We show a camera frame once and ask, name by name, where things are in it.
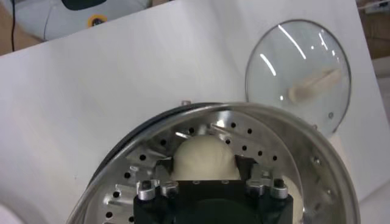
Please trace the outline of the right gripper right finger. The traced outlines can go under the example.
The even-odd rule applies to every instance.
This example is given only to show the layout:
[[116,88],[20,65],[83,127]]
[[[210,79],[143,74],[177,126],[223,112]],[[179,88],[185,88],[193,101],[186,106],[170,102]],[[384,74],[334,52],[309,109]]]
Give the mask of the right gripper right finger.
[[270,197],[284,200],[288,197],[288,188],[280,177],[275,177],[273,170],[258,164],[253,158],[235,156],[235,162],[239,170],[240,179],[246,184],[249,195],[263,196],[265,193]]

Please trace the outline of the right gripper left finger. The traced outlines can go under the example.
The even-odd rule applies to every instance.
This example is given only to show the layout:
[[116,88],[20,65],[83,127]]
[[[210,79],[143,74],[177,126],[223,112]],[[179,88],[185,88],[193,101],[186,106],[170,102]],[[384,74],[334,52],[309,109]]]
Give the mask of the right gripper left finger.
[[137,197],[141,201],[151,201],[157,195],[174,198],[179,194],[179,182],[171,178],[173,159],[163,159],[156,162],[148,176],[136,183]]

